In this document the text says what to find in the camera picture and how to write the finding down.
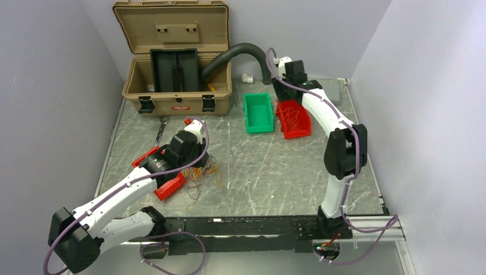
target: yellow object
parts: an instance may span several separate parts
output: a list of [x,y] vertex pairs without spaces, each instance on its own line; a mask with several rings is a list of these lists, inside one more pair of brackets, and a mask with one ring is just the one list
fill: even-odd
[[208,84],[207,87],[212,91],[212,92],[216,92],[216,89],[214,86],[212,86],[211,84]]

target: tangled wires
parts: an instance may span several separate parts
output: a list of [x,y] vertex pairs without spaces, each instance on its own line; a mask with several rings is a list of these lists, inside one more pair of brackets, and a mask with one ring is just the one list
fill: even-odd
[[285,121],[287,121],[288,127],[292,127],[291,129],[287,129],[287,131],[293,131],[299,124],[299,111],[289,107],[284,108],[281,110],[277,110],[277,115],[282,114],[282,117]]
[[[194,200],[191,204],[187,205],[186,210],[194,205],[199,199],[199,187],[204,184],[206,177],[212,173],[216,174],[216,185],[221,185],[221,172],[220,168],[216,165],[217,159],[213,155],[209,155],[209,158],[204,167],[195,168],[191,167],[185,169],[182,174],[186,178],[187,182],[184,184],[187,194]],[[190,190],[196,189],[195,197],[191,195]]]

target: red storage bin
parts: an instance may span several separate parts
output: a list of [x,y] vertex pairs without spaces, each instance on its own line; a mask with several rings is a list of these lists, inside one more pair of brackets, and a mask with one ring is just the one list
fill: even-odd
[[312,122],[307,110],[295,100],[277,100],[276,115],[280,120],[280,131],[285,139],[301,138],[312,134]]

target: green storage bin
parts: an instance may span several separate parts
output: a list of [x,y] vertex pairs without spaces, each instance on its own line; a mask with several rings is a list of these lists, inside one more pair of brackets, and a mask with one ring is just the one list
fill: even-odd
[[243,96],[247,133],[273,132],[273,111],[268,93],[247,93]]

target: toolbox lid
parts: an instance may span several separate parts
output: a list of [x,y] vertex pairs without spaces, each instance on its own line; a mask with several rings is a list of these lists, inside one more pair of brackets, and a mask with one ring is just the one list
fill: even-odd
[[150,49],[229,48],[228,6],[222,1],[124,1],[113,5],[132,53]]

